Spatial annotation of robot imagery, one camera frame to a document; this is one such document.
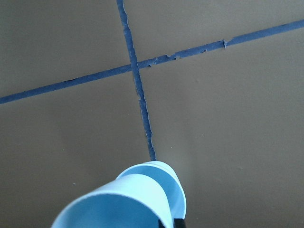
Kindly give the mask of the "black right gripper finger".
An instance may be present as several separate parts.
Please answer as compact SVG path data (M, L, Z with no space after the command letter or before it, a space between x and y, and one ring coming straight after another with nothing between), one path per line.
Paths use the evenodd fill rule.
M181 218L175 218L174 228L185 228L185 220Z

